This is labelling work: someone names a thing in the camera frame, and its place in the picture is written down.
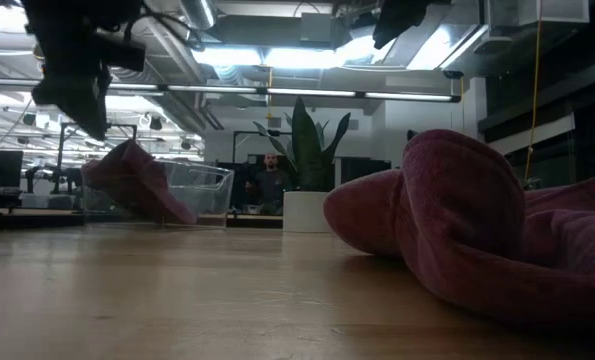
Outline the clear plastic bin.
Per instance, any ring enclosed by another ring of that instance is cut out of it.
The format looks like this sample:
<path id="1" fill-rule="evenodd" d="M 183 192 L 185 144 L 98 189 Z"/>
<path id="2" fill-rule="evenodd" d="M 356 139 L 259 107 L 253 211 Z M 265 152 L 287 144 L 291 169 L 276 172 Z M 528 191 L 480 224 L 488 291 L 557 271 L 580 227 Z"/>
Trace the clear plastic bin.
<path id="1" fill-rule="evenodd" d="M 184 230 L 226 226 L 234 180 L 232 170 L 199 163 L 159 162 L 165 165 L 169 190 L 196 215 L 194 225 L 155 223 L 138 217 L 118 206 L 106 194 L 83 184 L 81 206 L 86 219 L 107 224 Z"/>

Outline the maroon cap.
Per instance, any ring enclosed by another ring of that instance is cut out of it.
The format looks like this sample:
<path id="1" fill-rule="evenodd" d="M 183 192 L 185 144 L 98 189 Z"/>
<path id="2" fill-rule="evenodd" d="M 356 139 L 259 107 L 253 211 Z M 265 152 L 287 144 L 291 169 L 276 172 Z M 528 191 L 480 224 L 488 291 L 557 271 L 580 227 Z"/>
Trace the maroon cap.
<path id="1" fill-rule="evenodd" d="M 121 208 L 155 223 L 194 225 L 196 215 L 169 190 L 166 168 L 134 139 L 81 168 L 83 184 Z"/>

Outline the white plant pot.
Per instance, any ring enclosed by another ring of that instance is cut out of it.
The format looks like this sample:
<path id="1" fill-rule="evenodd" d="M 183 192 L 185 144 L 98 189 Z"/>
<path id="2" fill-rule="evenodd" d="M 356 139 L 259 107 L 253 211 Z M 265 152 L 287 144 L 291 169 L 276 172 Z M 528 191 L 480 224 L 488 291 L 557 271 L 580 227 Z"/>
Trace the white plant pot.
<path id="1" fill-rule="evenodd" d="M 284 193 L 283 231 L 330 233 L 323 212 L 327 192 L 290 191 Z"/>

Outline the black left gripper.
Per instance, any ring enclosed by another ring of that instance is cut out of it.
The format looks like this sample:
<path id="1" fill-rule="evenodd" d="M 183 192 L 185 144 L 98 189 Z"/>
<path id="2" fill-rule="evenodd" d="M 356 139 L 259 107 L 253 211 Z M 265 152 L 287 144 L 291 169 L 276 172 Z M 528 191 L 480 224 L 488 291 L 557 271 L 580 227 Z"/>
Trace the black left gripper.
<path id="1" fill-rule="evenodd" d="M 32 89 L 34 102 L 57 106 L 98 141 L 107 130 L 108 45 L 104 37 L 82 28 L 39 28 L 44 72 Z"/>

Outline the person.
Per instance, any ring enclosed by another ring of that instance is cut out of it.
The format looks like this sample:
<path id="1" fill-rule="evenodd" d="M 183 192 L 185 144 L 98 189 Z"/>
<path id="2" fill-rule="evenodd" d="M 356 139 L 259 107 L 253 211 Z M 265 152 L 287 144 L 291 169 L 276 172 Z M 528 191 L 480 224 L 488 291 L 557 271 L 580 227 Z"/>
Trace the person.
<path id="1" fill-rule="evenodd" d="M 246 190 L 258 195 L 262 215 L 282 215 L 284 193 L 292 189 L 289 174 L 278 167 L 275 153 L 264 156 L 264 169 L 246 182 Z"/>

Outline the green snake plant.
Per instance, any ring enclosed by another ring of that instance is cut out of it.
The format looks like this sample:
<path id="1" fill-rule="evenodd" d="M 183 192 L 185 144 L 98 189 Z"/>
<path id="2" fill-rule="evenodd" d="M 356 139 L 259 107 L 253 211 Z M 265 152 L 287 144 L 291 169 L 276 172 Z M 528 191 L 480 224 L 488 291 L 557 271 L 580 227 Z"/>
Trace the green snake plant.
<path id="1" fill-rule="evenodd" d="M 297 176 L 300 191 L 328 192 L 333 188 L 333 162 L 336 150 L 347 133 L 351 114 L 345 114 L 338 122 L 333 139 L 326 143 L 324 131 L 327 124 L 314 122 L 298 97 L 290 116 L 291 139 L 283 145 L 271 132 L 254 122 L 258 133 L 269 139 L 272 146 L 285 156 Z"/>

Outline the black station frame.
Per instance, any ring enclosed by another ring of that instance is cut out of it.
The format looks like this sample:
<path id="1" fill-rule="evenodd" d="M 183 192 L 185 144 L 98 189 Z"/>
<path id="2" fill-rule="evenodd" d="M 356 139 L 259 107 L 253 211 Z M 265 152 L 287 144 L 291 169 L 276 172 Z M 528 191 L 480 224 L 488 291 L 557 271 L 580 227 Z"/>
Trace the black station frame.
<path id="1" fill-rule="evenodd" d="M 106 132 L 109 129 L 111 129 L 111 128 L 119 128 L 121 130 L 123 130 L 124 128 L 131 129 L 132 130 L 132 134 L 131 135 L 127 135 L 127 138 L 133 139 L 133 140 L 136 140 L 137 139 L 137 126 L 136 125 L 106 123 L 103 126 L 104 138 L 102 140 L 100 140 L 100 142 L 105 142 L 106 140 L 109 139 L 109 137 L 106 135 Z M 58 151 L 57 151 L 57 164 L 56 164 L 56 167 L 58 169 L 61 169 L 62 168 L 63 156 L 64 155 L 72 155 L 72 154 L 74 154 L 74 155 L 82 155 L 82 154 L 84 154 L 84 151 L 80 151 L 80 150 L 68 150 L 68 151 L 65 151 L 64 150 L 65 143 L 72 136 L 74 136 L 75 138 L 81 138 L 83 140 L 90 140 L 93 143 L 95 143 L 97 141 L 96 138 L 93 138 L 88 133 L 85 133 L 83 130 L 79 130 L 79 126 L 77 126 L 74 122 L 62 123 L 61 124 L 61 129 L 60 129 L 60 136 L 59 136 L 59 146 L 58 146 Z"/>

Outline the long ceiling light bar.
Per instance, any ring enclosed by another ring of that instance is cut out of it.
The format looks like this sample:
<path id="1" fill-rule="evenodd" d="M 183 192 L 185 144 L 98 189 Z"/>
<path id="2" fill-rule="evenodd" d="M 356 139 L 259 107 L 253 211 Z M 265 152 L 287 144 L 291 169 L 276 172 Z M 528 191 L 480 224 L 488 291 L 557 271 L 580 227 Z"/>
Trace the long ceiling light bar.
<path id="1" fill-rule="evenodd" d="M 301 88 L 276 88 L 276 87 L 243 87 L 243 86 L 209 86 L 209 85 L 172 85 L 172 84 L 135 84 L 111 83 L 109 89 L 113 91 L 129 91 L 137 93 L 155 92 L 196 92 L 210 94 L 237 94 L 237 95 L 269 95 L 269 96 L 308 96 L 330 98 L 353 98 L 369 100 L 393 101 L 419 101 L 458 103 L 461 95 L 402 93 L 402 92 L 373 92 L 373 91 L 348 91 L 324 90 Z"/>

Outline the dark red towel pile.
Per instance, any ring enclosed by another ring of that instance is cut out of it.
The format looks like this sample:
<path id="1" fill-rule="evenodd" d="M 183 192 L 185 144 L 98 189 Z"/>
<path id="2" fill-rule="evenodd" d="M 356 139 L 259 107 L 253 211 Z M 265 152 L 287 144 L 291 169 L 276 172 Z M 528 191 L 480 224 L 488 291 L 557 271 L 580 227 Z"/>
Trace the dark red towel pile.
<path id="1" fill-rule="evenodd" d="M 331 191 L 323 213 L 349 246 L 402 259 L 448 303 L 510 323 L 595 326 L 595 177 L 526 190 L 499 152 L 431 130 L 399 168 Z"/>

